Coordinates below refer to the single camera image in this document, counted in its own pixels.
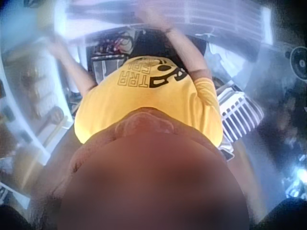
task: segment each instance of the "wristband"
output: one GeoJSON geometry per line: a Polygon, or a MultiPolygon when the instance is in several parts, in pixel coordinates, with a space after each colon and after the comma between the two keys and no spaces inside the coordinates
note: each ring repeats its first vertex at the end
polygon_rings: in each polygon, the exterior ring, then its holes
{"type": "Polygon", "coordinates": [[[174,28],[173,27],[169,27],[168,29],[165,30],[164,34],[168,34],[169,32],[171,32],[174,28]]]}

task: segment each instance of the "hand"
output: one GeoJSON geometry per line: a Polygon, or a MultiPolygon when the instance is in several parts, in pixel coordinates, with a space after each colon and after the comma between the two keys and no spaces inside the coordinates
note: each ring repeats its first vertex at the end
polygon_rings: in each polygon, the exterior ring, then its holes
{"type": "Polygon", "coordinates": [[[144,2],[144,0],[139,1],[139,9],[136,12],[136,16],[144,23],[151,25],[162,32],[165,32],[167,29],[172,27],[172,24],[167,21],[164,15],[162,15],[157,8],[148,2],[144,2]]]}
{"type": "Polygon", "coordinates": [[[54,35],[53,41],[50,41],[47,47],[49,52],[59,60],[70,56],[64,40],[58,34],[54,35]]]}

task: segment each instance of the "floor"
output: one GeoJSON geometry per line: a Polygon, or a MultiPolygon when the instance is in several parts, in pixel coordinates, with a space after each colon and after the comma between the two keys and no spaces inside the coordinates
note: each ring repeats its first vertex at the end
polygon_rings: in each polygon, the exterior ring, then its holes
{"type": "MultiPolygon", "coordinates": [[[[262,107],[266,116],[264,122],[276,119],[278,107],[286,91],[300,84],[292,73],[289,60],[283,54],[283,47],[272,49],[263,45],[257,62],[246,62],[239,74],[233,78],[225,72],[218,61],[219,58],[212,55],[209,49],[206,50],[205,57],[215,76],[223,81],[232,80],[262,107]]],[[[263,139],[265,137],[263,133],[268,132],[271,130],[263,125],[260,130],[254,130],[242,138],[246,155],[260,185],[267,212],[286,199],[285,188],[282,185],[282,170],[275,163],[270,143],[263,139]]]]}

